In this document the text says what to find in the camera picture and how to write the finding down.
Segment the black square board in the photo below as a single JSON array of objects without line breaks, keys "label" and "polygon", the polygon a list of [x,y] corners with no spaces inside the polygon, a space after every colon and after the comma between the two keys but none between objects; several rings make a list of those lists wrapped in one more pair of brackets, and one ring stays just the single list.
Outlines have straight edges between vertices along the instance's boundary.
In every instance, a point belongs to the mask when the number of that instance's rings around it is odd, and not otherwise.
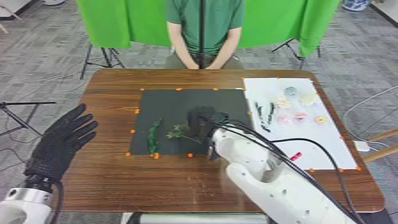
[{"label": "black square board", "polygon": [[177,124],[187,123],[187,114],[198,106],[212,106],[230,118],[251,126],[248,101],[242,90],[148,90],[143,93],[141,113],[136,118],[136,134],[130,152],[148,155],[148,134],[153,123],[164,119],[157,129],[159,152],[162,155],[209,154],[209,143],[187,139],[168,139]]}]

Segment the green object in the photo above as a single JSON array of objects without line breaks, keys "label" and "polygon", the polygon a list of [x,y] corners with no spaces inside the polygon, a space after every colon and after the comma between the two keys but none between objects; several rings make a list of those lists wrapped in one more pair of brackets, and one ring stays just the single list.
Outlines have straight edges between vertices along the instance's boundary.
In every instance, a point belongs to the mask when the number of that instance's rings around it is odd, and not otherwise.
[{"label": "green object", "polygon": [[159,141],[157,141],[157,131],[159,131],[159,126],[162,124],[164,119],[153,123],[153,126],[150,128],[150,135],[148,135],[148,148],[150,148],[150,154],[155,154],[159,152]]},{"label": "green object", "polygon": [[[132,41],[171,46],[166,1],[77,1],[95,46],[129,48]],[[340,0],[246,0],[241,48],[296,38],[301,41],[301,56],[306,57],[320,45],[338,5]]]},{"label": "green object", "polygon": [[[200,53],[200,1],[166,0],[166,19],[171,23],[184,24],[184,37],[193,54]],[[242,27],[244,12],[244,0],[207,0],[205,53],[210,55],[219,54],[228,30]]]},{"label": "green object", "polygon": [[168,139],[182,139],[182,138],[185,138],[185,139],[189,139],[191,141],[194,141],[196,143],[201,144],[201,141],[200,141],[198,139],[191,138],[191,137],[185,135],[189,129],[191,129],[191,128],[189,128],[189,124],[187,124],[187,123],[185,123],[185,124],[177,124],[177,125],[175,125],[175,129],[173,129],[173,131],[168,133],[166,137],[168,137]]}]

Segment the green screen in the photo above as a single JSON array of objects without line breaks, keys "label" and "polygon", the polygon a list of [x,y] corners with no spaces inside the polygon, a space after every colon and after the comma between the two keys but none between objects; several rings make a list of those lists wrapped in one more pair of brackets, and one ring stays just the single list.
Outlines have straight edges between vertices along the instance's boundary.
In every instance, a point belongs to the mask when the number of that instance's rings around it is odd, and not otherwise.
[{"label": "green screen", "polygon": [[[91,43],[130,48],[132,41],[171,46],[164,0],[77,0]],[[241,48],[301,41],[301,56],[320,45],[340,0],[246,0]]]}]

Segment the gray carpet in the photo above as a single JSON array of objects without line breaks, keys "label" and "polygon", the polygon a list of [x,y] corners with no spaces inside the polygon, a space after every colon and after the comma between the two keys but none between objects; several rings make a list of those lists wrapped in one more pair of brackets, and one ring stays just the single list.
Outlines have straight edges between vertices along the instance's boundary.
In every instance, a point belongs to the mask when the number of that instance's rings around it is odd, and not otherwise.
[{"label": "gray carpet", "polygon": [[[88,35],[75,1],[68,1],[66,5],[56,8],[36,3],[22,18],[24,21],[2,21],[11,34],[0,32],[0,99],[2,101],[58,101],[58,105],[42,107],[33,121],[34,127],[43,131],[79,103],[98,67],[91,66],[86,80],[81,81]],[[248,69],[297,69],[299,62],[288,49],[271,52],[276,46],[239,50],[237,54]],[[129,68],[162,68],[168,56],[168,48],[143,44],[134,44],[132,49],[121,50],[121,59]],[[317,55],[308,58],[304,69],[317,74],[342,116],[367,97],[398,85],[398,29],[372,9],[363,13],[338,11],[322,42],[322,58],[319,59]],[[398,126],[397,112],[374,125],[397,109],[395,94],[379,97],[351,113],[349,128],[365,138]],[[11,109],[27,116],[29,107]],[[0,132],[6,130],[6,121],[6,115],[0,114]],[[26,130],[10,137],[0,137],[0,148],[17,149],[26,159],[38,143],[33,139],[34,135]],[[397,138],[386,141],[388,144],[397,142]],[[0,152],[0,170],[17,163],[13,153]],[[398,211],[398,155],[381,159],[368,166],[386,195],[386,208],[390,213],[395,213]],[[22,171],[24,165],[18,165],[0,173],[0,197],[24,179]],[[59,223],[105,224],[120,223],[120,219],[121,214],[66,213]],[[398,223],[398,214],[393,215],[393,219]]]}]

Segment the green toy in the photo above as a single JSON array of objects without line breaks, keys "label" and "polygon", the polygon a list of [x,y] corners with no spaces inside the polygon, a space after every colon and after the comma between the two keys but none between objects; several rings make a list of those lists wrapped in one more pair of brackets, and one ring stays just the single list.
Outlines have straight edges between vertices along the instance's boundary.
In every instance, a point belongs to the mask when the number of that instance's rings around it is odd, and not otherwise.
[{"label": "green toy", "polygon": [[185,135],[189,129],[191,129],[191,128],[189,128],[189,124],[187,124],[187,123],[185,123],[185,124],[177,124],[177,125],[175,125],[175,129],[173,129],[173,131],[168,133],[166,137],[168,137],[169,139],[182,139],[182,138],[185,138],[185,139],[189,139],[191,141],[194,141],[198,144],[201,144],[201,141],[200,141],[198,139],[191,138],[191,137]]},{"label": "green toy", "polygon": [[157,131],[159,126],[162,124],[164,118],[153,123],[153,126],[150,128],[150,135],[148,135],[148,148],[150,148],[150,154],[152,157],[155,156],[155,159],[159,157],[159,141],[157,141]]}]

